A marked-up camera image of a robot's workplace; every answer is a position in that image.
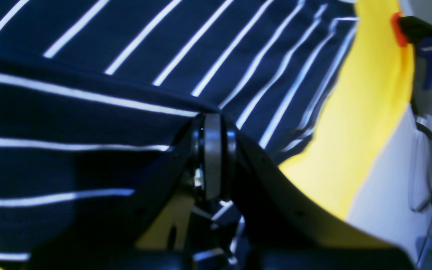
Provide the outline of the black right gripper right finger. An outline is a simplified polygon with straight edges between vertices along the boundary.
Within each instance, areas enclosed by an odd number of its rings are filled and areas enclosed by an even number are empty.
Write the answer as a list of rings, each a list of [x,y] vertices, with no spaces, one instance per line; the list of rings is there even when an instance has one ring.
[[[205,199],[233,200],[246,223],[247,270],[413,270],[394,244],[313,202],[252,139],[205,115]]]

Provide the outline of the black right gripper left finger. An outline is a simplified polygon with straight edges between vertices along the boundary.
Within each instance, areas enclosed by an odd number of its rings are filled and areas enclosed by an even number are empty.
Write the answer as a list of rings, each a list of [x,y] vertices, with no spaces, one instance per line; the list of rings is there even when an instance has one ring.
[[[26,270],[194,270],[185,249],[194,206],[198,115],[138,190],[34,250]]]

